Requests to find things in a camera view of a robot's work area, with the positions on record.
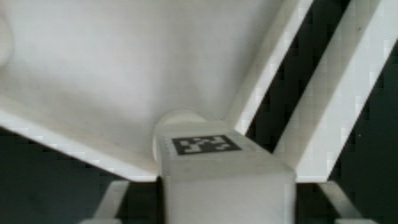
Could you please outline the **translucent gripper left finger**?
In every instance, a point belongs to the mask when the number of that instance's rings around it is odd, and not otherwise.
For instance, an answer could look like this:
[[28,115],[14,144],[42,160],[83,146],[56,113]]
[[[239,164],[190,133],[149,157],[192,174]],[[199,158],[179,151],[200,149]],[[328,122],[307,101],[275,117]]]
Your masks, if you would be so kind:
[[113,181],[94,214],[78,224],[158,224],[156,184]]

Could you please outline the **translucent gripper right finger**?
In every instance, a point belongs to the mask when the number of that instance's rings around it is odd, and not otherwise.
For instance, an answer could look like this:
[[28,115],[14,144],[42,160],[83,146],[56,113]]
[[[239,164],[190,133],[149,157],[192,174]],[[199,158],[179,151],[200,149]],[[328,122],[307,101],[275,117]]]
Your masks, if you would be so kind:
[[378,224],[360,214],[334,181],[296,185],[295,224]]

